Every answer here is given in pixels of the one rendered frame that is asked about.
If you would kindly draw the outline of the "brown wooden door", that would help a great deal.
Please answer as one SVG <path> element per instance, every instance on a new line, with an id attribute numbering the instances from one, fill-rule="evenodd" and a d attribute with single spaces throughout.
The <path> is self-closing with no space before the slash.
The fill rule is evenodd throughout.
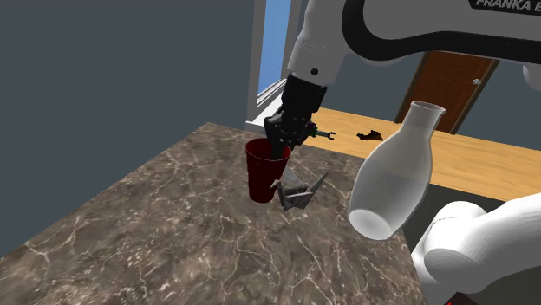
<path id="1" fill-rule="evenodd" d="M 457 133 L 498 65 L 474 55 L 424 53 L 394 122 L 403 122 L 411 102 L 425 101 L 446 109 L 436 129 Z"/>

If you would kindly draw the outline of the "grey paper crane figure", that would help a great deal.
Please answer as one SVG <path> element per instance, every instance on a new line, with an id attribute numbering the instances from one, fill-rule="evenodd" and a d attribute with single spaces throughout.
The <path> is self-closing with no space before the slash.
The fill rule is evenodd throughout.
<path id="1" fill-rule="evenodd" d="M 328 174 L 329 172 L 325 172 L 312 185 L 308 185 L 286 166 L 282 177 L 275 179 L 270 185 L 270 189 L 277 188 L 280 204 L 285 211 L 292 208 L 304 210 Z"/>

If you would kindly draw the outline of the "white vase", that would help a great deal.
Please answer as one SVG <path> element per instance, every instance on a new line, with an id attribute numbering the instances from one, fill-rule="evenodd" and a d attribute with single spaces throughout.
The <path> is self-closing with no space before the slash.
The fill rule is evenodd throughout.
<path id="1" fill-rule="evenodd" d="M 358 233 L 387 240 L 414 214 L 431 180 L 431 138 L 445 111 L 413 101 L 399 129 L 364 160 L 348 209 L 348 220 Z"/>

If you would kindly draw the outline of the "dark red cup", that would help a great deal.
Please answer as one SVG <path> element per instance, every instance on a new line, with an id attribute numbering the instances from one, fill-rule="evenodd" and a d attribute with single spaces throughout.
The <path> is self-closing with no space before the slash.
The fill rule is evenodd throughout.
<path id="1" fill-rule="evenodd" d="M 272 158 L 272 145 L 266 138 L 250 140 L 245 145 L 250 198 L 257 203 L 269 203 L 277 189 L 273 186 L 284 173 L 291 155 L 285 146 L 277 159 Z"/>

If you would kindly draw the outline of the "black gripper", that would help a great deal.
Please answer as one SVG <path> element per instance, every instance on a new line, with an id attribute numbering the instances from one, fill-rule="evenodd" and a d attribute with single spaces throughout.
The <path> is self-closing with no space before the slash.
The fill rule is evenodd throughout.
<path id="1" fill-rule="evenodd" d="M 300 146 L 308 137 L 315 137 L 316 123 L 311 116 L 316 113 L 327 92 L 327 87 L 302 80 L 289 74 L 282 94 L 282 112 L 264 119 L 264 130 L 271 145 L 271 158 L 283 159 L 286 147 Z M 298 127 L 291 145 L 283 127 Z"/>

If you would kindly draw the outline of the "light wooden table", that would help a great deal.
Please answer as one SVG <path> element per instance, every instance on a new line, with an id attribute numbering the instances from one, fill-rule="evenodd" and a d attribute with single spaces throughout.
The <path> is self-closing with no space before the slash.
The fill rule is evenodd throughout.
<path id="1" fill-rule="evenodd" d="M 305 144 L 366 158 L 377 140 L 359 140 L 358 133 L 376 130 L 383 138 L 395 133 L 393 121 L 344 113 L 327 108 L 312 120 L 334 139 L 308 138 Z M 431 183 L 480 196 L 508 201 L 541 193 L 541 151 L 436 131 L 432 137 Z"/>

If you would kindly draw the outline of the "window with white frame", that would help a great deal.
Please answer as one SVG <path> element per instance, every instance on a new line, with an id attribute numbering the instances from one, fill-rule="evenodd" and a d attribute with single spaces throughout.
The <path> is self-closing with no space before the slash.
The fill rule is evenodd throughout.
<path id="1" fill-rule="evenodd" d="M 264 131 L 264 118 L 281 106 L 281 95 L 303 0 L 255 0 L 245 129 Z"/>

